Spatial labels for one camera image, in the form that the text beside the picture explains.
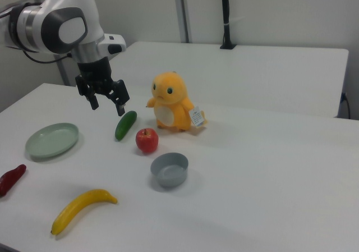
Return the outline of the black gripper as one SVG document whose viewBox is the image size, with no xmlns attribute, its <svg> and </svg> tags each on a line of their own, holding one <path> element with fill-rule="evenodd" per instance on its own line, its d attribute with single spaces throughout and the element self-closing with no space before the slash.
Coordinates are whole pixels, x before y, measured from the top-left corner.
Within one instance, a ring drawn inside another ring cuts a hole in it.
<svg viewBox="0 0 359 252">
<path fill-rule="evenodd" d="M 116 106 L 119 116 L 125 114 L 125 105 L 130 100 L 123 80 L 113 81 L 108 57 L 90 63 L 78 63 L 80 75 L 75 77 L 77 89 L 85 96 L 92 110 L 99 107 L 95 93 L 105 94 Z"/>
</svg>

